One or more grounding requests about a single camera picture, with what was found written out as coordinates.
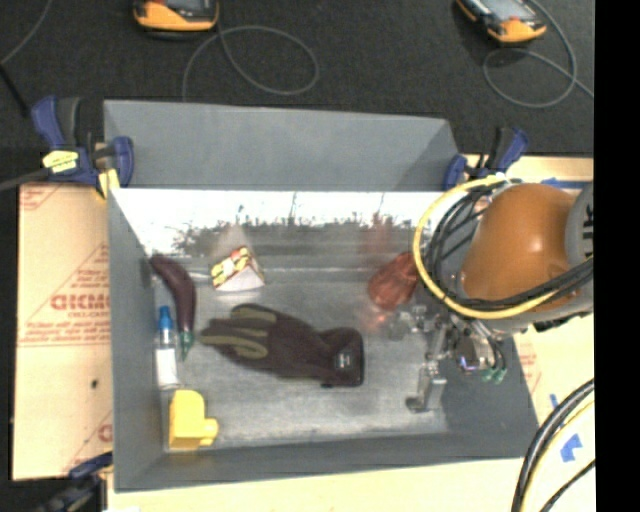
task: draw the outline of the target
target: black carpet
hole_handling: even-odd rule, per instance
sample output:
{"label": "black carpet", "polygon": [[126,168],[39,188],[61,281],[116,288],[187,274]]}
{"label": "black carpet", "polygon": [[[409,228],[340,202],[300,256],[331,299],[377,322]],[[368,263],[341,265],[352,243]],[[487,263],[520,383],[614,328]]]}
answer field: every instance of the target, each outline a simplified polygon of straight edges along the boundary
{"label": "black carpet", "polygon": [[[476,31],[453,0],[224,0],[221,27],[235,60],[274,94],[250,84],[231,66],[220,40],[196,50],[215,32],[189,41],[148,37],[136,26],[130,0],[5,0],[0,2],[0,60],[24,101],[84,98],[82,119],[101,136],[103,98],[148,98],[230,105],[284,106],[434,116],[451,123],[464,153],[488,151],[499,126],[517,126],[530,154],[593,156],[595,0],[544,0],[543,7],[570,43],[575,86],[554,67],[519,52],[492,54],[496,45]],[[44,9],[38,30],[17,53]],[[260,25],[299,38],[318,63],[291,39],[237,27]],[[550,28],[529,48],[571,71],[569,52]],[[192,65],[186,74],[190,59]],[[38,168],[43,141],[0,83],[0,181]],[[15,356],[16,195],[0,192],[0,367],[3,446],[0,510],[24,510],[65,482],[9,483],[10,418]]]}

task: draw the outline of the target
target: yellow cable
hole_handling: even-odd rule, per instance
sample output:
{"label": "yellow cable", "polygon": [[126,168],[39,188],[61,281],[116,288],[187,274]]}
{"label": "yellow cable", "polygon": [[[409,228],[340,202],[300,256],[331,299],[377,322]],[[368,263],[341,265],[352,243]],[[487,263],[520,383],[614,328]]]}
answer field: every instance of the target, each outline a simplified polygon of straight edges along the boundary
{"label": "yellow cable", "polygon": [[438,285],[431,279],[431,276],[427,272],[427,269],[422,262],[422,255],[420,253],[420,242],[422,240],[422,231],[427,224],[427,221],[435,211],[435,209],[440,206],[445,200],[449,199],[451,196],[455,194],[459,194],[460,192],[466,192],[473,188],[483,187],[487,185],[494,185],[496,183],[505,182],[507,179],[505,177],[498,177],[496,175],[489,175],[486,178],[474,181],[468,181],[461,185],[458,185],[455,188],[452,188],[442,194],[438,199],[436,199],[427,210],[424,212],[420,220],[418,221],[418,225],[416,227],[414,237],[413,237],[413,259],[416,262],[416,267],[418,269],[418,273],[420,277],[427,285],[431,293],[433,293],[436,298],[441,300],[446,306],[451,308],[453,311],[460,313],[461,315],[471,317],[471,318],[479,318],[481,320],[497,320],[501,318],[508,318],[511,316],[519,315],[521,313],[525,313],[530,309],[535,308],[536,306],[542,304],[545,300],[551,298],[555,292],[546,293],[540,297],[535,299],[528,300],[523,302],[522,304],[518,304],[516,306],[512,306],[510,308],[503,309],[501,311],[478,311],[462,304],[458,304],[450,297],[446,296],[446,293],[442,291]]}
{"label": "yellow cable", "polygon": [[[582,407],[582,409],[580,409],[573,416],[571,416],[571,418],[569,418],[569,420],[567,420],[567,422],[553,435],[553,437],[551,438],[551,442],[549,443],[547,448],[540,454],[540,457],[538,458],[538,463],[536,464],[533,471],[531,471],[529,482],[535,483],[537,476],[540,473],[540,468],[542,467],[543,459],[549,453],[554,453],[558,451],[557,450],[558,444],[560,444],[561,441],[563,442],[565,441],[564,432],[566,432],[569,429],[572,423],[583,421],[586,413],[589,412],[591,409],[593,409],[595,402],[596,402],[595,399],[591,400],[591,402],[589,402],[584,407]],[[525,491],[525,495],[522,497],[522,505],[520,507],[520,512],[526,512],[528,504],[532,501],[531,499],[527,499],[529,496],[533,495],[533,493],[531,492],[531,489],[532,489],[532,484],[529,485],[529,488]]]}

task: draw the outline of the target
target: small bottle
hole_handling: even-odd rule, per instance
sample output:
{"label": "small bottle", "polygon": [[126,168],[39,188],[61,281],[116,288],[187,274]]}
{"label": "small bottle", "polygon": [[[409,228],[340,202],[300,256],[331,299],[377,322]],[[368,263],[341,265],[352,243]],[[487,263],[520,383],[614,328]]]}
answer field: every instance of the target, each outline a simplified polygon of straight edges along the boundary
{"label": "small bottle", "polygon": [[178,380],[178,334],[173,327],[169,306],[159,309],[158,333],[154,339],[156,375],[160,389],[180,387]]}

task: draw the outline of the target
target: clamp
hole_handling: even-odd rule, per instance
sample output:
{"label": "clamp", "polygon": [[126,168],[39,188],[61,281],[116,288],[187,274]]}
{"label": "clamp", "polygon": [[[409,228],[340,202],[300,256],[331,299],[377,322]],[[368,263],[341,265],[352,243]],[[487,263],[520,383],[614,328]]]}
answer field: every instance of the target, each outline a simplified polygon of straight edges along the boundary
{"label": "clamp", "polygon": [[506,173],[529,147],[529,138],[519,128],[498,128],[489,156],[480,158],[475,167],[467,164],[463,155],[451,159],[445,171],[443,189],[449,190],[464,182],[465,174],[470,180],[485,178],[489,174]]}
{"label": "clamp", "polygon": [[[117,179],[118,186],[131,181],[134,169],[133,142],[129,137],[115,137],[105,148],[93,150],[78,144],[75,137],[76,113],[80,98],[58,100],[46,96],[31,108],[31,119],[38,134],[47,142],[50,153],[43,159],[47,179],[79,182],[94,186],[106,195],[105,174]],[[113,169],[100,170],[99,158],[113,157]]]}
{"label": "clamp", "polygon": [[49,501],[38,505],[31,512],[73,512],[80,510],[95,496],[106,498],[105,481],[98,472],[113,464],[113,453],[106,452],[71,469],[67,475],[74,482]]}

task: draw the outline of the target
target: black glove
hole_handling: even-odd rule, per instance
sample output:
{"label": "black glove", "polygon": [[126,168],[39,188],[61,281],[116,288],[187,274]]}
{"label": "black glove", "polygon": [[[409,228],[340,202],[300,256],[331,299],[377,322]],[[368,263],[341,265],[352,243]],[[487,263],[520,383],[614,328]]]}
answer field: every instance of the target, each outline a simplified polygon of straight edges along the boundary
{"label": "black glove", "polygon": [[358,386],[362,336],[350,327],[317,332],[307,323],[258,304],[241,304],[213,319],[199,340],[249,368],[281,377],[310,377],[324,386]]}

